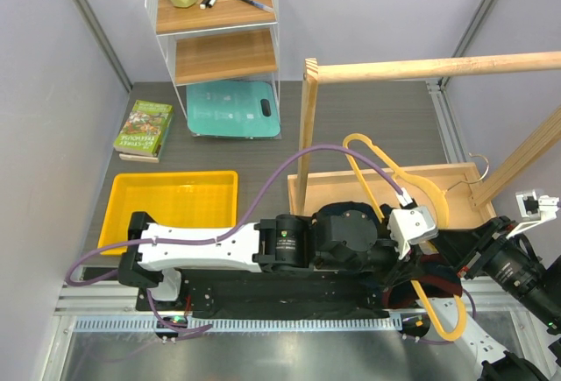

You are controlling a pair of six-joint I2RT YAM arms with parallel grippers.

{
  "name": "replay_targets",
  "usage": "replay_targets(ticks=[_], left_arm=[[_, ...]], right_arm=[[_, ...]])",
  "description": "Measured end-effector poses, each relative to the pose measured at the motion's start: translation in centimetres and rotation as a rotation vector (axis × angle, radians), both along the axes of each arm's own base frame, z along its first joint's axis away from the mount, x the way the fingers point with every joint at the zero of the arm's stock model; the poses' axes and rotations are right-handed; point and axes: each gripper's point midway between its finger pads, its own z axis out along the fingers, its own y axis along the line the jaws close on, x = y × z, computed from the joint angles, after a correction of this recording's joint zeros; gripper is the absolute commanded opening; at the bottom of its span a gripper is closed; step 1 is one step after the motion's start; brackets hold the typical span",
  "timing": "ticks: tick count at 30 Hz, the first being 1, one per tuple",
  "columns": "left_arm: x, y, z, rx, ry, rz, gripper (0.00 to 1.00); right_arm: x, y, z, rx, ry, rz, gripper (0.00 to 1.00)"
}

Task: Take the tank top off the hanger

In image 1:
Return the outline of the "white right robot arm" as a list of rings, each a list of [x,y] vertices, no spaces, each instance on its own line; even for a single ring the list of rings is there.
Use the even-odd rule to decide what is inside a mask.
[[[489,294],[476,295],[483,307],[514,306],[534,316],[549,335],[560,336],[560,263],[543,267],[532,250],[523,226],[506,217],[494,218],[477,229],[442,229],[432,241],[451,269],[468,285],[480,288],[485,275],[496,286]],[[472,370],[477,380],[544,380],[531,361],[497,342],[465,311],[459,297],[430,299],[425,282],[408,276],[396,286],[397,299],[405,306],[420,302],[431,326],[444,341],[455,344],[459,363],[451,358],[432,368],[423,362],[415,370],[417,380],[451,380],[461,369]]]

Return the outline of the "navy maroon tank top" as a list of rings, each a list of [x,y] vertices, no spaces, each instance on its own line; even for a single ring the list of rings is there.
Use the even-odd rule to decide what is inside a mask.
[[[430,298],[460,296],[459,277],[438,254],[415,256],[402,270],[394,269],[398,265],[396,241],[387,229],[392,210],[384,204],[382,217],[378,217],[373,207],[364,202],[328,204],[313,214],[316,248],[325,250],[338,269],[357,273],[381,307],[412,306],[418,300],[411,285],[413,280]]]

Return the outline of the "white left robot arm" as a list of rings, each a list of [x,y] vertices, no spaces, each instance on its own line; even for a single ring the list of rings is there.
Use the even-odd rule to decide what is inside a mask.
[[[428,208],[390,209],[377,216],[362,202],[328,204],[311,216],[277,215],[238,228],[185,229],[156,223],[136,212],[117,280],[144,289],[166,309],[187,298],[184,270],[239,276],[309,276],[312,272],[379,273],[387,276],[413,247],[436,237]]]

